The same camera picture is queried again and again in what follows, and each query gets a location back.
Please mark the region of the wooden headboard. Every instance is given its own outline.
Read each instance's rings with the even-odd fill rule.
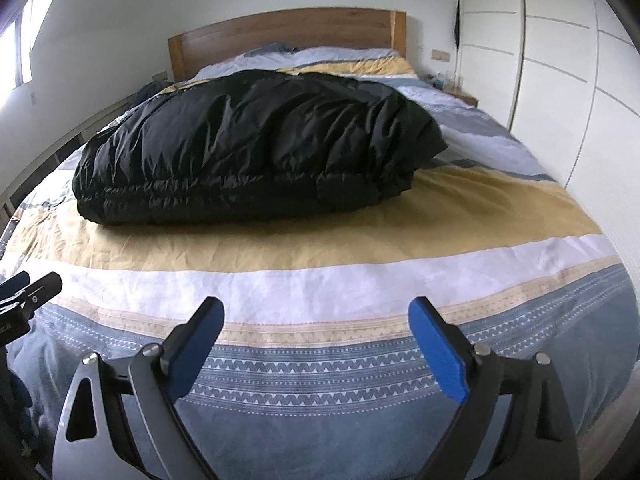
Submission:
[[[275,41],[298,48],[394,48],[406,56],[406,13],[315,7],[263,12],[196,28],[169,38],[174,78],[190,79],[207,65]]]

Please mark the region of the window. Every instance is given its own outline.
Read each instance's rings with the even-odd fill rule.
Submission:
[[[11,90],[31,81],[31,49],[53,0],[29,0],[0,36],[0,106]]]

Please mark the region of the yellow stripe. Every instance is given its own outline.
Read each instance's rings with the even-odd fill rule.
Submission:
[[[76,202],[24,211],[9,253],[93,269],[242,272],[384,264],[599,234],[558,184],[445,166],[374,207],[216,226],[105,227]]]
[[[512,286],[479,300],[467,301],[439,309],[448,323],[462,324],[494,316],[545,294],[559,290],[581,278],[620,263],[610,256],[562,270],[527,283]],[[58,296],[56,304],[88,317],[101,325],[140,335],[165,338],[181,320],[161,319],[143,314],[99,308],[76,298]],[[288,325],[248,325],[226,322],[218,344],[257,348],[318,348],[408,337],[407,318],[391,316],[348,322],[325,322]]]
[[[414,69],[403,57],[383,57],[381,59],[364,59],[360,61],[338,61],[332,63],[317,63],[308,66],[281,68],[279,72],[287,74],[305,74],[321,72],[336,75],[385,76],[385,75],[415,75]]]

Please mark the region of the white wardrobe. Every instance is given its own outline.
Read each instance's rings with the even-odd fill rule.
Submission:
[[[640,292],[640,54],[605,0],[461,0],[458,70],[609,236]]]

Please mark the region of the striped duvet cover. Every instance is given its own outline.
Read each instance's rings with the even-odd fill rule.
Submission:
[[[225,304],[225,328],[177,409],[222,479],[415,474],[456,409],[408,328],[415,296],[473,343],[519,358],[548,353],[578,436],[588,430],[638,357],[636,298],[607,238],[533,156],[484,112],[422,83],[391,50],[238,58],[185,84],[247,68],[394,86],[436,118],[449,148],[417,171],[411,190],[378,206],[203,227],[84,220],[70,186],[73,154],[0,242],[4,278],[54,270],[64,283],[9,348],[45,443],[80,356],[131,355],[206,296]],[[498,435],[492,427],[473,474]],[[139,446],[159,474],[150,443],[141,437]]]

